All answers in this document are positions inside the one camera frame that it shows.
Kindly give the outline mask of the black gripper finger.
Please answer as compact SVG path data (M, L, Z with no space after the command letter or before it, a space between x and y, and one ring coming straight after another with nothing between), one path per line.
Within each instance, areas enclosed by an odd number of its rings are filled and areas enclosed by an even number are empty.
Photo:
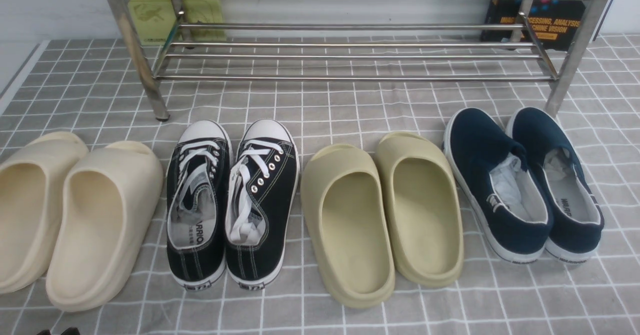
M65 329L61 335L80 335L80 331L77 327L69 327Z

